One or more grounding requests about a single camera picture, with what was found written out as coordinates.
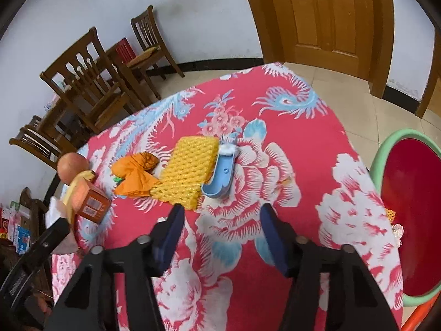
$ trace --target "small cardboard box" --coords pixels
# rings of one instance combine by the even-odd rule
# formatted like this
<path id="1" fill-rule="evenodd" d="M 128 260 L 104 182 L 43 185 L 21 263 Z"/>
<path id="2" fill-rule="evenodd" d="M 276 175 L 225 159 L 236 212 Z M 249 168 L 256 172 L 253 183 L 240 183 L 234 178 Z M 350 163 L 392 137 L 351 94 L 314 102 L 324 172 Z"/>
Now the small cardboard box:
<path id="1" fill-rule="evenodd" d="M 71 197 L 76 214 L 100 224 L 112 203 L 106 194 L 90 181 L 81 179 Z"/>
<path id="2" fill-rule="evenodd" d="M 7 230 L 9 227 L 10 209 L 3 208 L 1 210 L 0 239 L 7 239 Z"/>
<path id="3" fill-rule="evenodd" d="M 14 209 L 18 211 L 21 215 L 23 215 L 25 218 L 30 218 L 30 210 L 26 208 L 24 205 L 21 205 L 17 202 L 14 202 L 13 200 L 10 202 L 10 209 Z"/>
<path id="4" fill-rule="evenodd" d="M 20 222 L 20 214 L 14 209 L 10 210 L 9 225 L 7 226 L 7 239 L 14 242 L 15 240 L 15 226 Z"/>
<path id="5" fill-rule="evenodd" d="M 16 251 L 19 255 L 23 255 L 30 245 L 30 231 L 21 226 L 17 226 L 17 245 Z"/>

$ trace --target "peony print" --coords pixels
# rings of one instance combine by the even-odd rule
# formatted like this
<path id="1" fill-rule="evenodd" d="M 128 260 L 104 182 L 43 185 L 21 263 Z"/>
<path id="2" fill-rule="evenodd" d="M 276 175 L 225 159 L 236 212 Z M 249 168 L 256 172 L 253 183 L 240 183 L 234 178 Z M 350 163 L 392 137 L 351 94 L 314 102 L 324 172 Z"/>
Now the peony print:
<path id="1" fill-rule="evenodd" d="M 321 220 L 320 242 L 333 249 L 352 244 L 389 306 L 399 310 L 403 306 L 403 277 L 398 249 L 372 180 L 361 160 L 354 160 L 349 154 L 337 156 L 333 176 L 340 187 L 324 194 L 316 206 Z"/>
<path id="2" fill-rule="evenodd" d="M 223 96 L 218 95 L 213 102 L 205 105 L 204 108 L 209 107 L 213 111 L 206 115 L 207 118 L 211 118 L 210 121 L 206 118 L 198 124 L 204 136 L 234 138 L 242 133 L 242 126 L 245 124 L 245 118 L 240 116 L 242 110 L 236 110 L 234 105 L 226 107 L 227 102 L 234 98 L 229 97 L 231 92 L 233 89 Z"/>
<path id="3" fill-rule="evenodd" d="M 320 235 L 326 246 L 355 245 L 394 316 L 401 318 L 400 262 L 381 200 L 360 160 L 346 154 L 354 155 L 342 138 L 343 127 L 308 88 L 279 63 L 235 72 L 149 105 L 79 151 L 93 159 L 96 185 L 112 198 L 100 225 L 76 221 L 76 238 L 87 250 L 96 243 L 123 246 L 141 229 L 148 233 L 171 209 L 150 197 L 114 196 L 110 168 L 116 160 L 149 151 L 160 159 L 154 171 L 159 177 L 180 137 L 237 138 L 240 153 L 230 192 L 223 199 L 201 196 L 198 209 L 186 211 L 173 262 L 163 277 L 152 280 L 167 331 L 277 329 L 289 282 L 273 266 L 261 230 L 264 202 L 294 229 L 301 223 L 304 235 Z M 53 256 L 55 299 L 78 264 L 77 256 Z M 120 329 L 129 331 L 119 276 L 116 313 Z M 328 294 L 329 277 L 323 274 L 316 330 L 326 322 Z"/>
<path id="4" fill-rule="evenodd" d="M 212 242 L 186 223 L 185 243 L 170 269 L 154 279 L 159 311 L 167 331 L 225 330 L 233 285 L 210 262 Z"/>
<path id="5" fill-rule="evenodd" d="M 52 293 L 55 303 L 75 272 L 74 255 L 52 255 Z"/>
<path id="6" fill-rule="evenodd" d="M 272 264 L 260 224 L 260 208 L 267 202 L 296 207 L 300 201 L 295 173 L 283 150 L 275 143 L 262 150 L 266 133 L 263 120 L 255 119 L 245 126 L 237 143 L 240 152 L 228 195 L 221 199 L 204 197 L 197 210 L 198 233 L 215 241 L 212 254 L 223 264 L 224 271 L 234 269 L 242 245 L 249 241 L 255 243 L 261 258 Z"/>

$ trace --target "door panel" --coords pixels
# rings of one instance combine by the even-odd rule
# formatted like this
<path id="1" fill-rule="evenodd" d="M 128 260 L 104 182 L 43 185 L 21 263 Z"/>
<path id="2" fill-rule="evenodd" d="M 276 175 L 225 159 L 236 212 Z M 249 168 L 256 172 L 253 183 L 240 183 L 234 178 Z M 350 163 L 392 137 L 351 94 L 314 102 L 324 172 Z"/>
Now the door panel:
<path id="1" fill-rule="evenodd" d="M 285 60 L 367 79 L 372 0 L 273 0 Z"/>
<path id="2" fill-rule="evenodd" d="M 429 79 L 415 115 L 423 118 L 426 109 L 430 109 L 441 117 L 441 35 L 437 30 L 435 30 L 434 54 Z"/>

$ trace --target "wooden chair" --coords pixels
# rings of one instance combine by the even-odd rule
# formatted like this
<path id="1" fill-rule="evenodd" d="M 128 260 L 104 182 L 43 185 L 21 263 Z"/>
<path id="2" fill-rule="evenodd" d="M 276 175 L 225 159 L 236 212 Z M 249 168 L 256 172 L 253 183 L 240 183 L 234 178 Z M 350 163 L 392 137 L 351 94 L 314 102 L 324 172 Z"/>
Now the wooden chair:
<path id="1" fill-rule="evenodd" d="M 88 46 L 93 45 L 100 65 L 98 68 L 89 53 Z M 113 84 L 104 80 L 102 73 L 110 74 Z M 61 75 L 68 86 L 62 90 L 54 81 Z M 130 90 L 122 77 L 116 72 L 109 57 L 105 53 L 96 32 L 92 27 L 83 37 L 69 47 L 57 60 L 40 74 L 67 107 L 78 115 L 86 126 L 98 134 L 105 128 L 110 119 L 122 108 L 133 113 L 130 104 L 139 111 L 142 104 L 135 93 Z M 89 105 L 83 111 L 78 105 L 77 97 L 81 97 Z"/>
<path id="2" fill-rule="evenodd" d="M 123 63 L 127 64 L 136 57 L 135 52 L 133 51 L 133 48 L 129 44 L 129 41 L 127 41 L 126 37 L 117 42 L 114 46 L 116 52 L 120 55 Z"/>
<path id="3" fill-rule="evenodd" d="M 57 161 L 62 153 L 59 146 L 55 145 L 55 142 L 53 143 L 54 145 L 52 145 L 52 141 L 49 143 L 33 130 L 24 127 L 20 128 L 17 137 L 9 140 L 9 144 L 27 150 L 38 159 L 45 162 L 48 166 L 56 169 Z"/>
<path id="4" fill-rule="evenodd" d="M 45 214 L 48 211 L 46 205 L 39 199 L 31 198 L 30 189 L 24 188 L 20 194 L 20 205 L 25 206 L 30 211 L 29 231 L 30 242 L 34 243 L 46 230 Z M 41 291 L 44 295 L 52 297 L 52 273 L 49 260 L 43 263 L 38 274 L 33 279 L 34 289 Z"/>
<path id="5" fill-rule="evenodd" d="M 150 5 L 147 10 L 139 16 L 131 19 L 130 23 L 132 25 L 133 32 L 135 32 L 136 38 L 138 39 L 138 42 L 144 52 L 132 59 L 127 64 L 127 67 L 139 69 L 142 78 L 144 78 L 144 80 L 147 82 L 147 85 L 149 85 L 156 98 L 160 100 L 161 96 L 153 85 L 150 77 L 147 76 L 146 70 L 152 66 L 155 70 L 159 71 L 159 67 L 156 65 L 156 62 L 162 57 L 166 57 L 175 71 L 179 73 L 179 76 L 184 77 L 184 74 L 171 56 L 167 46 L 165 46 L 164 40 L 159 33 L 158 27 L 156 26 L 152 5 Z M 164 74 L 160 73 L 160 76 L 165 79 Z"/>
<path id="6" fill-rule="evenodd" d="M 57 120 L 56 113 L 52 113 L 52 111 L 53 109 L 47 113 L 44 122 L 42 122 L 39 116 L 33 116 L 29 124 L 25 126 L 25 129 L 32 130 L 48 141 L 54 141 L 63 153 L 75 152 L 87 143 L 90 134 L 84 128 L 81 128 L 78 124 L 77 130 L 73 131 Z"/>
<path id="7" fill-rule="evenodd" d="M 121 50 L 120 45 L 121 41 L 117 42 L 106 51 L 106 54 L 113 65 L 116 67 L 116 70 L 118 71 L 120 76 L 124 78 L 126 84 L 135 92 L 136 97 L 140 99 L 140 101 L 144 104 L 144 107 L 147 107 L 152 104 L 152 100 L 149 98 L 146 88 L 144 88 L 145 86 L 143 87 L 140 85 L 139 81 L 133 75 L 131 69 L 126 65 L 127 60 L 131 61 L 132 58 L 129 55 L 124 56 L 124 59 L 123 57 L 121 57 L 121 54 L 119 52 Z"/>

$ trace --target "black baseboard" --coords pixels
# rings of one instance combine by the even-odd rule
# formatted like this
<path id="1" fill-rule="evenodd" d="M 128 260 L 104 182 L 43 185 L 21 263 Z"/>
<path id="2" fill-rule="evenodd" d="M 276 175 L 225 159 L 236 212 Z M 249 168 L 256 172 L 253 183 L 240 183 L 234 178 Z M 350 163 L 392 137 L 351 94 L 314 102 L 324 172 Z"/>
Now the black baseboard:
<path id="1" fill-rule="evenodd" d="M 182 72 L 207 71 L 207 70 L 244 70 L 254 66 L 263 65 L 263 58 L 219 58 L 206 59 L 202 61 L 178 63 Z M 149 76 L 158 76 L 159 74 L 176 73 L 172 66 L 163 66 L 158 70 L 148 70 Z"/>
<path id="2" fill-rule="evenodd" d="M 55 191 L 58 188 L 58 184 L 60 184 L 61 180 L 58 177 L 58 174 L 55 174 L 54 179 L 52 179 L 51 185 L 49 185 L 48 191 L 46 192 L 45 198 L 43 199 L 43 204 L 49 207 L 49 203 L 51 202 L 51 197 L 55 194 Z"/>
<path id="3" fill-rule="evenodd" d="M 420 103 L 399 90 L 386 86 L 383 99 L 415 114 Z"/>

